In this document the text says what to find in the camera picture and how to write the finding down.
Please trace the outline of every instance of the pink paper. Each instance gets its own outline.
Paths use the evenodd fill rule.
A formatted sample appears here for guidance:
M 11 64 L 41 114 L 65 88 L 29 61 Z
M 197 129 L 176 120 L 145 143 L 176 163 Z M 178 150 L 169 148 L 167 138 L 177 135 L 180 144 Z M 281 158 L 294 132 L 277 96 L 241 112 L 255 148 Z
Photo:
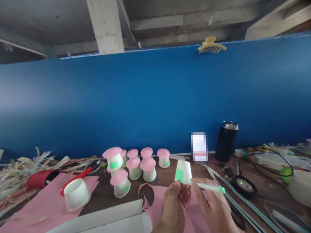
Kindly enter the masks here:
M 67 173 L 60 173 L 50 184 L 42 189 L 27 205 L 14 215 L 15 218 L 29 215 L 44 216 L 48 217 L 46 220 L 32 226 L 27 226 L 14 220 L 8 221 L 0 227 L 0 233 L 45 233 L 72 218 L 78 217 L 81 210 L 69 214 L 66 209 L 65 197 L 60 195 L 62 186 L 73 177 L 75 176 Z M 96 188 L 98 178 L 98 176 L 86 176 L 83 178 L 91 192 Z

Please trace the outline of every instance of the white paper cup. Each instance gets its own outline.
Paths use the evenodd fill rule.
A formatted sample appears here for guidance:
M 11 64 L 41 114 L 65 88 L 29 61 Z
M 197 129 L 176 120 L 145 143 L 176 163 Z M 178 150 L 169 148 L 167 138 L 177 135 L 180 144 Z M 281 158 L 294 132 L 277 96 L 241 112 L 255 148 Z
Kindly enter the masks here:
M 111 171 L 116 170 L 123 165 L 123 159 L 121 157 L 121 154 L 117 154 L 116 156 L 107 158 L 107 161 L 108 161 L 108 168 Z
M 131 183 L 128 178 L 126 178 L 120 185 L 114 186 L 114 195 L 116 198 L 124 197 L 131 188 Z
M 129 158 L 125 155 L 124 157 L 123 157 L 123 167 L 126 167 L 126 162 L 129 160 Z
M 169 167 L 170 164 L 171 164 L 171 162 L 169 161 L 169 158 L 159 157 L 159 166 L 161 168 L 167 168 L 167 167 Z
M 64 189 L 64 195 L 69 213 L 82 209 L 91 199 L 91 191 L 82 179 L 70 182 Z
M 153 168 L 151 171 L 144 171 L 143 178 L 147 182 L 151 182 L 156 178 L 156 169 Z
M 192 179 L 190 163 L 187 161 L 178 160 L 175 173 L 175 181 L 180 180 L 184 184 L 189 184 Z
M 129 178 L 131 180 L 137 180 L 142 175 L 142 169 L 138 165 L 136 168 L 129 169 Z

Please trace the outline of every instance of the water bottle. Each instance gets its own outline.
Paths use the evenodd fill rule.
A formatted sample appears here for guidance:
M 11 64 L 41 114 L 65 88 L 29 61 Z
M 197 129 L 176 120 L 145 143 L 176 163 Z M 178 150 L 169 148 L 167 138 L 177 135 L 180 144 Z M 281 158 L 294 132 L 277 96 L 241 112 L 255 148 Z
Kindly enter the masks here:
M 215 151 L 215 158 L 220 162 L 229 162 L 233 150 L 236 133 L 239 130 L 237 123 L 224 121 L 220 127 L 218 141 Z

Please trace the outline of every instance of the blue board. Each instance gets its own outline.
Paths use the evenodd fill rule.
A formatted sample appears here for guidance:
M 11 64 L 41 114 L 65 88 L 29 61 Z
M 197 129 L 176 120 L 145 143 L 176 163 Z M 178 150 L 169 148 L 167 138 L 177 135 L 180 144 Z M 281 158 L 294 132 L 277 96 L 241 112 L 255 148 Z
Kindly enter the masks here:
M 235 121 L 235 147 L 311 137 L 311 36 L 0 66 L 0 148 L 10 158 L 100 156 L 106 149 L 190 152 Z

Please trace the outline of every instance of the paper cutout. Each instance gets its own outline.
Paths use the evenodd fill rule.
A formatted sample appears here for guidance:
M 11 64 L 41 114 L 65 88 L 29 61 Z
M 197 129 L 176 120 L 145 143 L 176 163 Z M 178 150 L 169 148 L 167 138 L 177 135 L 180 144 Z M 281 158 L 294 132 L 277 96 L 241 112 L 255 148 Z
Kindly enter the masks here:
M 140 189 L 146 184 L 142 184 L 139 186 L 138 193 Z M 162 216 L 162 205 L 163 205 L 163 197 L 167 187 L 162 186 L 151 186 L 149 185 L 155 195 L 155 199 L 151 207 L 148 208 L 149 203 L 147 202 L 145 196 L 145 204 L 143 206 L 143 210 L 147 212 L 149 215 L 152 228 L 156 226 L 156 224 L 161 220 Z M 185 229 L 184 233 L 195 232 L 195 233 L 210 233 L 210 229 L 203 217 L 201 212 L 197 196 L 195 191 L 191 188 L 191 198 L 186 208 L 185 214 Z
M 75 176 L 67 173 L 60 173 L 27 205 L 25 205 L 19 212 L 14 215 L 15 218 L 29 215 L 44 216 L 47 217 L 46 220 L 32 226 L 27 226 L 18 221 L 8 221 L 2 227 L 0 227 L 0 233 L 44 233 L 72 218 L 78 217 L 81 210 L 69 214 L 66 209 L 65 198 L 59 194 L 62 186 L 70 181 L 73 177 Z M 83 180 L 91 192 L 93 192 L 96 188 L 98 184 L 98 178 L 98 176 L 84 177 Z

